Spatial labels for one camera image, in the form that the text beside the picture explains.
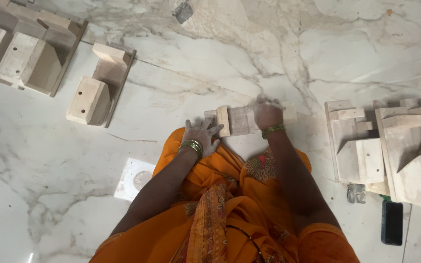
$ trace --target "bangle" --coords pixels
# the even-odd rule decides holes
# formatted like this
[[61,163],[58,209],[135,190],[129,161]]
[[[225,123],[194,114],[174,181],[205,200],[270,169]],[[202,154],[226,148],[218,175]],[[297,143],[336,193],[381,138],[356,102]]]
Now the bangle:
[[269,127],[262,132],[262,138],[267,140],[267,136],[271,132],[275,132],[278,130],[285,130],[285,126],[283,124],[277,124],[275,126]]
[[186,140],[184,141],[181,146],[178,148],[178,152],[180,152],[180,150],[184,147],[191,147],[193,149],[196,150],[197,152],[197,161],[196,164],[199,162],[199,160],[201,160],[202,158],[202,153],[204,152],[204,149],[202,148],[202,144],[199,141],[190,139],[190,140]]

